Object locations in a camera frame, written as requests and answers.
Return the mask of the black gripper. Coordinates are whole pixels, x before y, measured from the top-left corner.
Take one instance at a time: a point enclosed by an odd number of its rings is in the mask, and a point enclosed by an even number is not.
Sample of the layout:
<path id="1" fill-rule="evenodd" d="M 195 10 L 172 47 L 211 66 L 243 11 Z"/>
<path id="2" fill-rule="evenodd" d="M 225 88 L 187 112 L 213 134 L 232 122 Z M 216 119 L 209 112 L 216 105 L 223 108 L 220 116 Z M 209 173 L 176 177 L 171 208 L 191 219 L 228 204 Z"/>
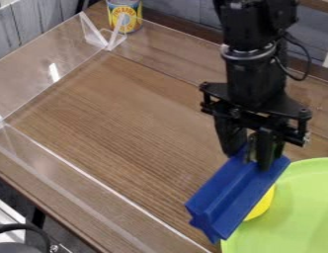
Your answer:
<path id="1" fill-rule="evenodd" d="M 248 143 L 248 160 L 259 164 L 264 171 L 280 159 L 284 143 L 303 146 L 308 141 L 311 110 L 279 92 L 257 106 L 236 103 L 229 97 L 227 83 L 204 82 L 201 111 L 215 119 L 216 131 L 228 157 L 236 155 Z"/>

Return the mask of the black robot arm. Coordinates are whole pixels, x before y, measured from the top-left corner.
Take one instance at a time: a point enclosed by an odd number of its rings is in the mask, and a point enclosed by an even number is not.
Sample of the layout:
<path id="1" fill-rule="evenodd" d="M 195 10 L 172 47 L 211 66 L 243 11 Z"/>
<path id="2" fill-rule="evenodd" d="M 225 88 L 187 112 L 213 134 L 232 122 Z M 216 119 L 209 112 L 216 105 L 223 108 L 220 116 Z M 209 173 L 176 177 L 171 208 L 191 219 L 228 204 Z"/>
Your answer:
<path id="1" fill-rule="evenodd" d="M 288 33 L 298 0 L 213 0 L 223 25 L 227 81 L 200 85 L 201 111 L 215 118 L 227 155 L 240 150 L 267 170 L 284 145 L 304 145 L 312 113 L 286 92 Z"/>

